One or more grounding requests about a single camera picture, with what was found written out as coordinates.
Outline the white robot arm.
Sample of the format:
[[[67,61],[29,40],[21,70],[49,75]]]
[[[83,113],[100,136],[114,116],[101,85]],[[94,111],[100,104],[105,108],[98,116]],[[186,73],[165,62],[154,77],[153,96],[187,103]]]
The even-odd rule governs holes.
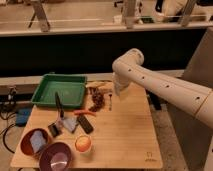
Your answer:
[[[171,120],[190,171],[213,171],[213,88],[142,66],[143,53],[132,48],[112,64],[115,92],[131,82],[171,104]]]

